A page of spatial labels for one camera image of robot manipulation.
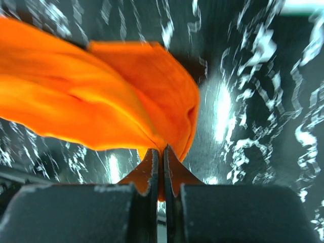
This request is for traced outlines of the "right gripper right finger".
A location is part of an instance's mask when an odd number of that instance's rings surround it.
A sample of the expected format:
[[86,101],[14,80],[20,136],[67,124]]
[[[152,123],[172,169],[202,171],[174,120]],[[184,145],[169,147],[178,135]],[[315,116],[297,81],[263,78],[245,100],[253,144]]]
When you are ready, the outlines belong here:
[[317,242],[287,187],[209,185],[164,151],[168,242]]

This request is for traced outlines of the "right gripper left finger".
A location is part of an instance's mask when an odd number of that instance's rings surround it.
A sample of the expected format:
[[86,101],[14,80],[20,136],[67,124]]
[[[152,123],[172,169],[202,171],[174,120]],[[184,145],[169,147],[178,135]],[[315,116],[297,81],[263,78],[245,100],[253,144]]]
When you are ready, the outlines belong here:
[[117,184],[28,179],[1,195],[1,242],[156,242],[158,152]]

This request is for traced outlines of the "orange t shirt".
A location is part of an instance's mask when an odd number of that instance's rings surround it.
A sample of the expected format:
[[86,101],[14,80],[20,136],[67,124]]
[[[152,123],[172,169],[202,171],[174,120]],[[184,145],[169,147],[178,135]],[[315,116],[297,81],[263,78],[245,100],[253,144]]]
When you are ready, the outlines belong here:
[[183,161],[199,90],[158,43],[90,42],[81,49],[1,17],[1,118],[92,150],[172,146]]

